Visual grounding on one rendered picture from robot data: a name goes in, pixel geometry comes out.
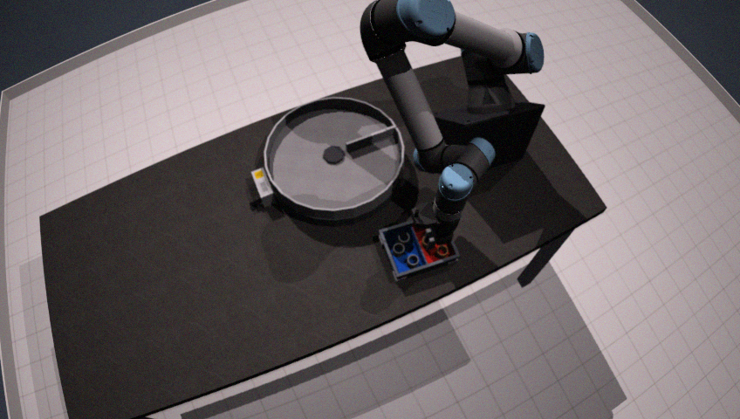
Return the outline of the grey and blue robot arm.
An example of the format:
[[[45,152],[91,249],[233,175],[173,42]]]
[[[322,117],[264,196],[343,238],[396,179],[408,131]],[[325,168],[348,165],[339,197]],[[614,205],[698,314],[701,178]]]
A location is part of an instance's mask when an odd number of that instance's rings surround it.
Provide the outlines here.
[[[472,114],[498,113],[516,106],[504,75],[540,72],[542,42],[536,33],[499,30],[458,13],[449,0],[375,2],[366,7],[360,20],[362,44],[369,60],[378,66],[414,142],[415,166],[422,172],[441,174],[437,207],[447,214],[459,213],[496,153],[483,138],[474,138],[467,146],[445,144],[408,61],[405,42],[445,43],[461,49],[469,86],[467,109]]]

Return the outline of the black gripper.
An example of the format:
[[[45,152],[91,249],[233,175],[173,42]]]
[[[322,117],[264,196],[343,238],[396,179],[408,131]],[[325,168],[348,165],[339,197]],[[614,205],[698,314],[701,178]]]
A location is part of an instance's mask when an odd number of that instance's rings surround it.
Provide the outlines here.
[[[451,243],[454,236],[454,230],[456,229],[463,212],[462,209],[459,213],[447,214],[443,211],[439,211],[440,209],[437,208],[438,207],[435,202],[427,202],[421,203],[411,209],[411,217],[413,218],[415,228],[426,229],[424,243],[428,243],[426,247],[427,251],[434,249],[435,244],[443,245]]]

